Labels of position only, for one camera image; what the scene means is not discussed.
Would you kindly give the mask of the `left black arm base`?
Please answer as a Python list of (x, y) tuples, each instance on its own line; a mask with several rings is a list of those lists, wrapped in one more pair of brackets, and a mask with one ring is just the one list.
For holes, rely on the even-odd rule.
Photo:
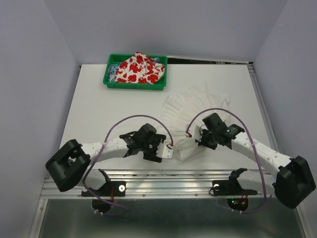
[(92, 198), (92, 209), (101, 216), (119, 216), (127, 213), (128, 208), (115, 202), (126, 194), (126, 182), (111, 180), (103, 170), (95, 171), (93, 177), (85, 180), (81, 196)]

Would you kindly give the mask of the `white pleated skirt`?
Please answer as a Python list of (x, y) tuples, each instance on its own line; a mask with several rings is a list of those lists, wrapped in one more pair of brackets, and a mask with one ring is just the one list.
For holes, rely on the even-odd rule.
[(170, 131), (174, 146), (173, 154), (180, 160), (191, 160), (205, 150), (198, 146), (194, 138), (186, 136), (186, 129), (191, 120), (203, 110), (210, 108), (228, 109), (230, 97), (209, 91), (205, 82), (170, 95), (164, 102), (158, 119)]

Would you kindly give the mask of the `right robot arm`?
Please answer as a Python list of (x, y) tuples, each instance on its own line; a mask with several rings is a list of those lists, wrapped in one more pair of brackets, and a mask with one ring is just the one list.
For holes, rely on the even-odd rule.
[(294, 209), (315, 189), (311, 169), (301, 156), (292, 158), (250, 138), (246, 129), (236, 124), (227, 126), (217, 113), (203, 118), (205, 129), (196, 128), (200, 135), (195, 139), (199, 146), (216, 149), (225, 146), (255, 163), (263, 172), (246, 168), (232, 171), (225, 180), (215, 180), (210, 189), (212, 196), (246, 197), (262, 192), (275, 196), (284, 206)]

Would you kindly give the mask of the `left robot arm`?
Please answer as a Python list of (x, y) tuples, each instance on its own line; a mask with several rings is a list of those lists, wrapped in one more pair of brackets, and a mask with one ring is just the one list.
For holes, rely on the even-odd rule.
[(61, 192), (86, 184), (98, 195), (106, 195), (110, 183), (103, 172), (92, 170), (93, 163), (126, 158), (140, 152), (145, 160), (160, 163), (163, 159), (171, 159), (173, 154), (173, 150), (164, 144), (165, 139), (165, 135), (158, 134), (148, 123), (138, 131), (107, 142), (80, 144), (72, 139), (47, 161), (45, 167)]

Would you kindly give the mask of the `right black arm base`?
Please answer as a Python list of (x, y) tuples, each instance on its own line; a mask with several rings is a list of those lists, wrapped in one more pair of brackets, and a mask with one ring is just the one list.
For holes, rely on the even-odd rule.
[(238, 178), (248, 172), (245, 168), (239, 168), (233, 171), (227, 180), (214, 180), (212, 187), (209, 189), (209, 194), (213, 197), (216, 196), (231, 196), (227, 199), (229, 208), (233, 211), (247, 213), (246, 210), (249, 205), (248, 196), (257, 195), (258, 192), (252, 189), (243, 189), (238, 183)]

